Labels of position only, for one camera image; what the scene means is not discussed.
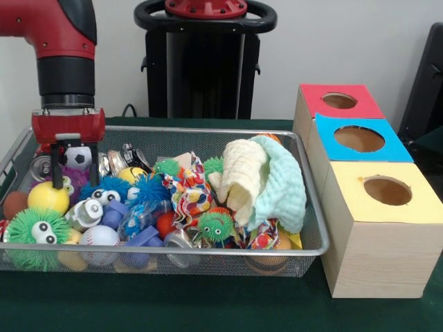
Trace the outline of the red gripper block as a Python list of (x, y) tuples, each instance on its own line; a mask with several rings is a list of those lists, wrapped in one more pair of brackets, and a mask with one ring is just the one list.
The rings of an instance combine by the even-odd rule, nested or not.
[(98, 144), (93, 142), (100, 142), (105, 135), (105, 113), (102, 108), (34, 110), (31, 123), (37, 142), (50, 144), (51, 177), (55, 189), (64, 187), (60, 167), (64, 149), (56, 143), (68, 140), (90, 143), (89, 182), (91, 186), (100, 184)]

